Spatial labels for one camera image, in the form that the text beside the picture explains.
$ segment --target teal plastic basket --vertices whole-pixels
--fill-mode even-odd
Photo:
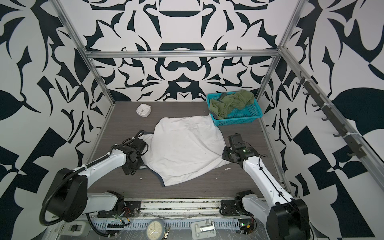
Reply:
[[[211,99],[217,100],[222,93],[210,93],[207,95],[207,104],[209,108],[209,101]],[[261,118],[263,116],[263,112],[257,103],[256,99],[253,104],[248,104],[244,109],[235,108],[226,119],[215,119],[212,114],[212,120],[216,126],[222,125],[233,125],[233,124],[241,124],[241,123],[249,123],[253,122],[257,118]]]

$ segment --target white alarm clock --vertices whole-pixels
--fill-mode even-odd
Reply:
[[[161,219],[152,220],[146,228],[148,240],[161,240],[166,233],[166,225]]]

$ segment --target clock face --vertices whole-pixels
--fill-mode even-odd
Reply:
[[[165,234],[164,223],[161,220],[151,221],[146,229],[149,240],[161,240]]]

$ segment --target white cloth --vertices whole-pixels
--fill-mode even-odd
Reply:
[[[142,157],[170,186],[228,164],[221,159],[225,142],[211,116],[163,118],[153,134],[140,137],[148,145]]]

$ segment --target black and white wallpaper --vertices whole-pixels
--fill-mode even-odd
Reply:
[[[61,0],[88,50],[276,49],[298,0]]]
[[[99,58],[116,101],[204,101],[208,93],[256,94],[272,57]]]
[[[381,239],[384,192],[281,59],[259,104],[291,194],[318,239]]]
[[[1,1],[0,62],[0,235],[32,239],[56,172],[89,157],[110,103],[47,0]]]
[[[383,1],[309,0],[287,45],[381,157]],[[384,192],[281,60],[259,101],[293,195],[318,239],[381,239]]]

